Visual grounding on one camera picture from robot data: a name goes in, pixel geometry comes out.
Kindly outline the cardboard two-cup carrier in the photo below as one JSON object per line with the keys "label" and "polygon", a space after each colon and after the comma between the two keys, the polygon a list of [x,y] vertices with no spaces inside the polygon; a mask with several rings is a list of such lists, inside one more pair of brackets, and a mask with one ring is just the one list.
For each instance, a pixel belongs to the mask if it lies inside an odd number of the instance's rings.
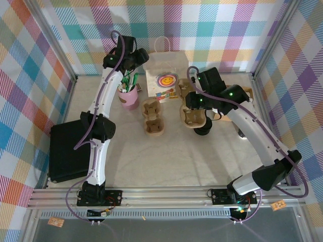
{"label": "cardboard two-cup carrier", "polygon": [[195,129],[206,124],[205,109],[191,110],[186,106],[185,97],[190,92],[195,92],[187,79],[179,79],[175,84],[176,95],[182,100],[180,118],[184,126]]}

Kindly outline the stack of black cup lids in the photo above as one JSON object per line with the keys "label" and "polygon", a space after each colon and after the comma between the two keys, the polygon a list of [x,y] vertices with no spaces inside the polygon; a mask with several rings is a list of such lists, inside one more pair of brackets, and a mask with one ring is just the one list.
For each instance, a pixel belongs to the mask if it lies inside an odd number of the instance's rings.
{"label": "stack of black cup lids", "polygon": [[210,130],[212,128],[212,120],[207,117],[206,118],[206,122],[205,125],[200,127],[200,128],[194,128],[194,132],[200,136],[205,136],[207,134],[209,134]]}

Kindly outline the white smiley print paper bag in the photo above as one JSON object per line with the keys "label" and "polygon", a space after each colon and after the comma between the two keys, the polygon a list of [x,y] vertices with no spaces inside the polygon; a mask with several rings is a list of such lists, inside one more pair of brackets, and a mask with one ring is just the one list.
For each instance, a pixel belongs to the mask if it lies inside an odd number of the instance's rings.
{"label": "white smiley print paper bag", "polygon": [[188,66],[189,61],[182,50],[151,52],[149,60],[143,64],[148,96],[161,103],[177,99],[175,85],[186,78]]}

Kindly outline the shallow cardboard box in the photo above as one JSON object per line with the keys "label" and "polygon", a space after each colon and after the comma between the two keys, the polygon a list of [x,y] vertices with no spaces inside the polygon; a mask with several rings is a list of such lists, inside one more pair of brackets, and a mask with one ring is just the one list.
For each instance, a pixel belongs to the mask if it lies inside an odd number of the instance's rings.
{"label": "shallow cardboard box", "polygon": [[[254,97],[253,97],[252,88],[251,87],[242,87],[242,88],[247,93],[247,95],[249,96],[249,100],[251,102],[253,102]],[[216,109],[214,109],[213,112],[214,112],[214,115],[213,115],[213,118],[212,118],[213,121],[221,120],[221,121],[225,121],[225,122],[231,122],[231,120],[227,116],[222,115]]]}

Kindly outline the pink sachet holder cup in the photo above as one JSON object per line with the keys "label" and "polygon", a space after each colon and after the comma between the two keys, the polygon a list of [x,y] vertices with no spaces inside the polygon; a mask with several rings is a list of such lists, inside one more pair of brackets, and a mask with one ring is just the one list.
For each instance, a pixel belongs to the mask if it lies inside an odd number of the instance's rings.
{"label": "pink sachet holder cup", "polygon": [[136,87],[126,93],[118,92],[118,96],[122,107],[126,110],[134,110],[139,106],[138,92]]}

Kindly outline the stack of cardboard cup carriers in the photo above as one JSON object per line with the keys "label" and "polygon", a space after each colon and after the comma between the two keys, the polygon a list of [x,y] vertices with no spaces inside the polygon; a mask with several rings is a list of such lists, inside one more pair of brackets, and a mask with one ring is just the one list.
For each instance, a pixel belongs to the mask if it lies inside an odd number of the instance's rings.
{"label": "stack of cardboard cup carriers", "polygon": [[142,115],[144,117],[144,131],[149,136],[160,136],[165,131],[162,107],[156,98],[149,98],[142,102]]}

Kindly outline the aluminium side rail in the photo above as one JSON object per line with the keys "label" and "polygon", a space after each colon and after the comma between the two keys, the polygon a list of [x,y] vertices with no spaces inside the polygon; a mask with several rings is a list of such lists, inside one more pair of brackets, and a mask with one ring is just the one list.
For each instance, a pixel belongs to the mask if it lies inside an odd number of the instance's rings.
{"label": "aluminium side rail", "polygon": [[[59,124],[64,123],[66,121],[66,119],[67,119],[68,112],[69,112],[69,109],[70,109],[70,106],[71,106],[71,101],[72,101],[72,98],[73,98],[73,95],[74,95],[74,92],[75,92],[75,87],[76,87],[77,82],[78,82],[78,77],[76,77],[76,80],[72,84],[71,92],[70,92],[68,100],[67,100],[66,109],[64,111],[64,115],[62,117],[62,120],[59,122]],[[50,181],[49,173],[47,173],[46,174],[46,179],[45,179],[43,187],[42,187],[43,189],[46,189],[48,187],[48,182],[49,181]]]}
{"label": "aluminium side rail", "polygon": [[283,149],[286,149],[286,147],[278,140],[278,138],[273,133],[273,125],[269,119],[269,115],[266,111],[265,102],[262,98],[260,88],[258,86],[257,81],[254,77],[249,76],[251,88],[254,95],[254,102],[255,102],[255,109],[258,113],[258,116],[262,119],[262,122],[264,123],[264,126],[266,128],[265,131],[265,138],[269,138],[270,146],[273,148],[274,153],[274,162],[276,164],[281,163],[285,166],[285,173],[284,173],[284,179],[290,174],[290,172],[293,171],[294,167],[292,163],[287,159],[288,157],[288,151],[286,154],[282,154],[284,151]]}

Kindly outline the aluminium corner post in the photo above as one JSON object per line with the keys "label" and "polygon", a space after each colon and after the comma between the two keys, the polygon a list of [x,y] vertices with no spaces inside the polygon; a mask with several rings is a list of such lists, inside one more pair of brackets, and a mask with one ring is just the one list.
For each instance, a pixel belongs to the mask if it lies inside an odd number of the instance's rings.
{"label": "aluminium corner post", "polygon": [[271,28],[264,40],[263,47],[259,50],[255,63],[252,67],[252,75],[254,78],[258,77],[272,52],[274,51],[277,43],[284,34],[289,22],[291,21],[294,13],[302,0],[284,0],[280,7]]}
{"label": "aluminium corner post", "polygon": [[71,75],[74,82],[77,82],[78,76],[75,74],[72,65],[70,64],[67,56],[65,55],[59,40],[56,38],[50,24],[48,23],[45,15],[43,14],[41,7],[39,6],[37,0],[30,0],[31,5],[35,8],[36,16],[39,19],[41,29],[44,31],[44,35],[48,39],[50,45],[53,47],[54,51],[58,55],[58,58],[63,63],[63,66],[66,68],[68,73]]}

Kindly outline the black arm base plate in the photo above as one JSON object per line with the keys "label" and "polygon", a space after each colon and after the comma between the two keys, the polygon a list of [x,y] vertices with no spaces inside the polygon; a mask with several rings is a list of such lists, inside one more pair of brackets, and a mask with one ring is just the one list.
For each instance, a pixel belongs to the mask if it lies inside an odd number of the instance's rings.
{"label": "black arm base plate", "polygon": [[85,191],[79,191],[77,194],[77,206],[78,207],[94,207],[105,206],[114,207],[120,206],[122,201],[121,190],[105,190],[99,195],[91,195]]}
{"label": "black arm base plate", "polygon": [[208,195],[213,205],[253,205],[257,204],[255,192],[248,192],[244,195],[239,195],[236,192],[231,192],[228,189],[210,189]]}

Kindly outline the long aluminium base rail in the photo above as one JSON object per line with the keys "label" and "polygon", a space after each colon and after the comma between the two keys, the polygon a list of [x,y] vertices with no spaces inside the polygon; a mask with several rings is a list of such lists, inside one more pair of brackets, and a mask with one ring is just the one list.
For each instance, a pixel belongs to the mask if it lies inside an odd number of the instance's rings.
{"label": "long aluminium base rail", "polygon": [[[166,186],[166,187],[121,187],[122,201],[119,208],[163,209],[163,208],[209,208],[211,198],[206,194],[210,186]],[[77,192],[80,188],[35,189],[28,209],[77,208]]]}

